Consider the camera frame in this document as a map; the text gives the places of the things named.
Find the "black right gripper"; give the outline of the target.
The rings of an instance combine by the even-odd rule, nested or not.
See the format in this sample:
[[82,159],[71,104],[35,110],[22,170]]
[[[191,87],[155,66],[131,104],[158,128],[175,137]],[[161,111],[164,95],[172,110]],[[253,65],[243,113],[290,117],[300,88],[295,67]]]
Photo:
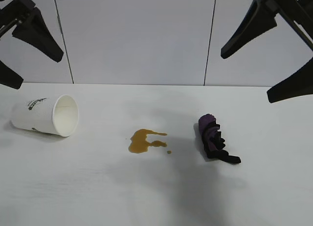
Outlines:
[[245,44],[277,26],[278,13],[313,48],[313,0],[253,0],[241,24],[221,49],[226,59]]

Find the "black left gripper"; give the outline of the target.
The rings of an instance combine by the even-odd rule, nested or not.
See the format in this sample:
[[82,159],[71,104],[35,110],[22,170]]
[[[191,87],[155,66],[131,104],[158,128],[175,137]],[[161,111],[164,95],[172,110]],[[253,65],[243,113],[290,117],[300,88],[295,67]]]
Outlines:
[[[62,60],[64,52],[32,0],[12,0],[0,10],[0,34],[4,35],[15,25],[13,37],[32,45],[55,62]],[[22,83],[23,78],[0,61],[0,84],[18,90]]]

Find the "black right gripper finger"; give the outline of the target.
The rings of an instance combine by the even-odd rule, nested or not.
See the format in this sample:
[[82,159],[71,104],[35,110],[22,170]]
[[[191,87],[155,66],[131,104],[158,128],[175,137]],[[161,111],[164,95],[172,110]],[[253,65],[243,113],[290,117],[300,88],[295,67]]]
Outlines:
[[270,103],[310,95],[313,93],[313,62],[308,61],[290,77],[276,84],[267,91]]

